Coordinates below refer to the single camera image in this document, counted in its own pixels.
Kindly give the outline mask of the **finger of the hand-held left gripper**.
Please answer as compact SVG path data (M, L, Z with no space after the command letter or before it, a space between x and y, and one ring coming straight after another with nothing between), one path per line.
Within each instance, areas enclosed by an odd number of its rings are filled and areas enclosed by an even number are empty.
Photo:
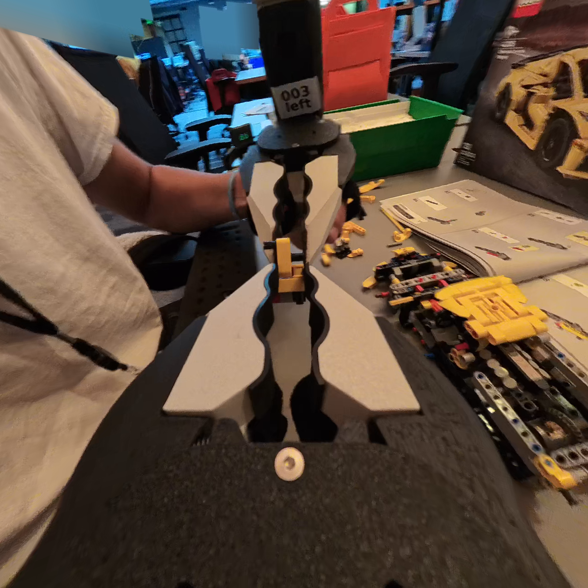
M268 161L254 164L251 188L247 197L250 216L261 243L275 241L274 210L278 204L275 187L282 178L283 167Z
M339 157L316 158L305 165L304 172L311 188L300 206L298 232L304 263L311 265L325 244L342 205Z

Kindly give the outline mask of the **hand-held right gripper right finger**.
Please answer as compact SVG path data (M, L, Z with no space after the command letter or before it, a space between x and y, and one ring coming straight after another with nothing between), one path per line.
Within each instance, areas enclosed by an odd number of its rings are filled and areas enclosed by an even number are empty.
M316 268L305 275L311 363L294 388L301 442L332 442L350 423L415 415L420 403L374 314Z

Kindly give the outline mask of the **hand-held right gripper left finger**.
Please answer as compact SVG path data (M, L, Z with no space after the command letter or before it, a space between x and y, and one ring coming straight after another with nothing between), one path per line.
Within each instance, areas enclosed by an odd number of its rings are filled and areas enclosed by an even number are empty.
M277 284L270 264L206 315L164 403L166 415L231 419L252 442L283 441L283 393L267 340Z

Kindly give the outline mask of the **small yellow black brick assembly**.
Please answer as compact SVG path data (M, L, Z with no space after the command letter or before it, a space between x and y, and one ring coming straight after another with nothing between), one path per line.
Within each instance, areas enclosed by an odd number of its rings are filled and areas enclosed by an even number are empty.
M264 241L263 250L273 255L277 270L277 286L272 295L272 302L294 303L302 305L306 301L305 256L294 252L289 238Z

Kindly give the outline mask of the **yellow black brick car model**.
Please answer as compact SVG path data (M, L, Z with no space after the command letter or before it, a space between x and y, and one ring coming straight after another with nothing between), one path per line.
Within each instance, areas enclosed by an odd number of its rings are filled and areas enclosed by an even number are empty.
M586 343L586 329L533 305L510 278L473 277L440 254L395 249L372 271L362 290L419 336L509 473L543 479L570 503L586 495L587 360L556 340Z

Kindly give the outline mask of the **person's left forearm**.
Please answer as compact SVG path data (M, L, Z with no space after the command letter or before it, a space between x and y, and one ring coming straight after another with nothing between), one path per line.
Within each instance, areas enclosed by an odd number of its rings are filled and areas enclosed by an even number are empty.
M200 232L232 221L229 173L154 166L115 140L99 175L84 186L90 201L122 217L169 233ZM238 174L235 202L247 217L246 191Z

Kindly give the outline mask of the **grey desk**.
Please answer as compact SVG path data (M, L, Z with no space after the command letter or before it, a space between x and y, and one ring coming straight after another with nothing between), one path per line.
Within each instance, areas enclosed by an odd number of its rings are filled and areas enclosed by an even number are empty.
M364 222L360 223L366 228L366 236L356 240L360 246L366 246L363 257L347 261L334 260L328 268L324 268L320 262L316 264L329 279L376 315L386 314L381 306L382 301L375 299L372 293L364 292L360 284L371 273L372 264L389 258L385 245L390 242L392 223L380 211L379 201L473 179L514 200L567 213L561 206L545 204L535 196L454 166L455 149L460 148L469 122L470 118L465 115L458 119L437 168L387 178L373 192L376 202L364 206L367 215ZM535 486L533 481L514 482L513 490L519 509L524 512L570 584L573 587L587 587L587 497L580 496L581 502L570 506L563 496L542 484Z

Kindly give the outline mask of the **pile of yellow panel bricks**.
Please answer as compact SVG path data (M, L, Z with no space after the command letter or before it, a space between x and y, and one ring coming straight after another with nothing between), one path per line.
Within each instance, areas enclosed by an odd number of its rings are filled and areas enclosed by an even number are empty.
M332 242L327 242L320 254L320 263L328 267L333 258L355 258L363 256L361 248L352 249L350 239L352 235L365 236L366 230L358 221L363 221L366 216L364 204L374 203L376 201L375 190L384 186L385 179L380 178L371 180L362 185L350 180L343 187L342 192L342 209L345 215L341 224L335 224L339 228L338 237Z

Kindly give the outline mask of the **red fabric bag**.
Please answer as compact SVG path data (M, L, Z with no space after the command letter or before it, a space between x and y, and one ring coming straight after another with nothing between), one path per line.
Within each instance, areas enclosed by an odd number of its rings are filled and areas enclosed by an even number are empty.
M387 100L394 7L368 1L348 13L349 1L330 1L321 10L324 111Z

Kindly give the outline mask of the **black dimpled pad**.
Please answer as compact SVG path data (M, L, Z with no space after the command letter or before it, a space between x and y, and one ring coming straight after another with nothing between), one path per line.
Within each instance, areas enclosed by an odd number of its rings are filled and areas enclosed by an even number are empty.
M199 234L173 337L257 273L258 245L246 220L218 225Z

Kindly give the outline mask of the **white cardboard sheets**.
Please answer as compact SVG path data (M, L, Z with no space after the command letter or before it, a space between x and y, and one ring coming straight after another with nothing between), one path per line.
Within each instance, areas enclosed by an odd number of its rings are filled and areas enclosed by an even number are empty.
M382 104L364 105L327 112L325 119L336 122L344 134L386 128L406 122L413 122L409 113L410 101L387 101Z

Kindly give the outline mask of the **dark green plastic bin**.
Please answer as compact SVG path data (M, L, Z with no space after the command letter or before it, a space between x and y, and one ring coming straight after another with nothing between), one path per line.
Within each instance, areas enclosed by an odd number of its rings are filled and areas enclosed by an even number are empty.
M463 111L417 96L405 100L410 101L413 122L348 135L356 152L354 181L387 178L439 165Z

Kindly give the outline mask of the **grey building instruction booklet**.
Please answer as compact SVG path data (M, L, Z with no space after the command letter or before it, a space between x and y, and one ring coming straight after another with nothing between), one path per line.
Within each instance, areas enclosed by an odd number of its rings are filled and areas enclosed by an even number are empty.
M506 276L587 343L587 221L473 180L389 198L380 209L475 276Z

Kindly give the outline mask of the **person in white shirt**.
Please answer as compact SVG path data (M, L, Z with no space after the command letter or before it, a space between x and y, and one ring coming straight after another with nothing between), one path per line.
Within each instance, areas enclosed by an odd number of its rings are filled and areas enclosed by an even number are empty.
M84 191L118 129L117 109L43 40L1 29L1 279L67 335L142 369L158 307ZM133 378L1 323L1 587Z

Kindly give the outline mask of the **dark toy car box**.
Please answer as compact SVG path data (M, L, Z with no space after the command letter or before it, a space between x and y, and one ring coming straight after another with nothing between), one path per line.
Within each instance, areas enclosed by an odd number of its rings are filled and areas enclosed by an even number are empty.
M587 1L515 1L454 164L587 215Z

